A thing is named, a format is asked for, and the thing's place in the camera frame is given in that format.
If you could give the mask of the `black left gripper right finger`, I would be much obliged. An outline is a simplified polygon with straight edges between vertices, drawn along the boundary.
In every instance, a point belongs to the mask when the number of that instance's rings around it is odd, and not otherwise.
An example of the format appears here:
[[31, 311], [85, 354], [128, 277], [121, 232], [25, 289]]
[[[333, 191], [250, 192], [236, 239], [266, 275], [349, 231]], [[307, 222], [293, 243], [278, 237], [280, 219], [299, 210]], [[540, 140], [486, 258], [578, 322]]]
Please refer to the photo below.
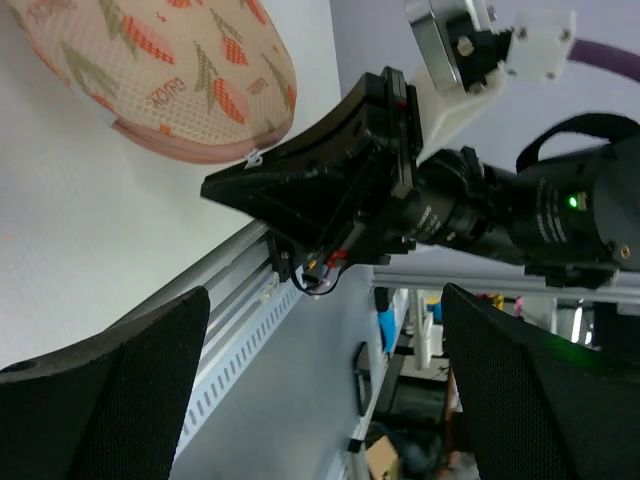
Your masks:
[[451, 368], [483, 479], [636, 479], [639, 366], [448, 283]]

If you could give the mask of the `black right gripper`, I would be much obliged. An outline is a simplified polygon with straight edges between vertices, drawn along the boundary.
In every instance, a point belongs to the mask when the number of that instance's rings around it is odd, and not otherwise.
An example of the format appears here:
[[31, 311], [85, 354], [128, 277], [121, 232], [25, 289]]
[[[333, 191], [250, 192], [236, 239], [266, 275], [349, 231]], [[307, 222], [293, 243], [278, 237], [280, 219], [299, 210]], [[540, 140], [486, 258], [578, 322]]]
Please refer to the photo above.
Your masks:
[[415, 245], [396, 223], [421, 147], [416, 90], [386, 67], [364, 74], [260, 165], [207, 176], [200, 194], [263, 222], [318, 262], [386, 265]]

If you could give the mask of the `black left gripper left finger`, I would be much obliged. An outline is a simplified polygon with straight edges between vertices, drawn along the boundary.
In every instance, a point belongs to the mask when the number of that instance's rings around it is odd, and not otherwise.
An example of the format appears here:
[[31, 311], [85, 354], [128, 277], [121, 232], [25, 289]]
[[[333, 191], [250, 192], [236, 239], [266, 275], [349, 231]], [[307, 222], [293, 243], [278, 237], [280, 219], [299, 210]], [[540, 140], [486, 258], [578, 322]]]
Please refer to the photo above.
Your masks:
[[2, 369], [2, 478], [168, 478], [209, 315], [197, 287]]

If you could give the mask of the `floral mesh laundry bag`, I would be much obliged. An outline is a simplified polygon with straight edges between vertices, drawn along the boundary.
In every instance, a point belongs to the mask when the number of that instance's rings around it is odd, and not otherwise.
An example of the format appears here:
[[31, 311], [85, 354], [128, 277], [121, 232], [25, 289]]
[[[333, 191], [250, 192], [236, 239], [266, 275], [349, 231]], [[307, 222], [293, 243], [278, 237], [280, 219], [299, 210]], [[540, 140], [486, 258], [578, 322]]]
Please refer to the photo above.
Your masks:
[[258, 1], [12, 1], [40, 59], [137, 145], [228, 163], [277, 144], [294, 64]]

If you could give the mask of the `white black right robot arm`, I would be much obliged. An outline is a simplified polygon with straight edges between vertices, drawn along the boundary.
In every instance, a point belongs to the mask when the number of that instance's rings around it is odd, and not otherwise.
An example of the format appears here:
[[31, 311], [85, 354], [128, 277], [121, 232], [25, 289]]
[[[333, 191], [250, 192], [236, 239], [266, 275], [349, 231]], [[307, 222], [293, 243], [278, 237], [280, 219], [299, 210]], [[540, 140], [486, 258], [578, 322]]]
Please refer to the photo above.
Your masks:
[[201, 194], [263, 222], [307, 294], [327, 272], [386, 265], [420, 244], [595, 289], [639, 268], [639, 126], [587, 113], [550, 129], [561, 133], [598, 143], [541, 159], [537, 138], [511, 172], [469, 147], [424, 155], [416, 89], [387, 68], [261, 159], [208, 176]]

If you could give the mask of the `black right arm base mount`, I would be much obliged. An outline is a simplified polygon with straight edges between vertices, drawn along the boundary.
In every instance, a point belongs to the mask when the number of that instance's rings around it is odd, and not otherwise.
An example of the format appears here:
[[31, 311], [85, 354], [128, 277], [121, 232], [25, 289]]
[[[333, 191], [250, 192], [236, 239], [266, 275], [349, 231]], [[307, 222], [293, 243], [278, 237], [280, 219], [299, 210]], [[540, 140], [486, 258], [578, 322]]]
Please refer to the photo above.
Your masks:
[[281, 283], [291, 281], [302, 294], [310, 297], [329, 295], [336, 289], [341, 276], [351, 267], [349, 263], [318, 262], [299, 252], [293, 243], [268, 232], [266, 235], [269, 261]]

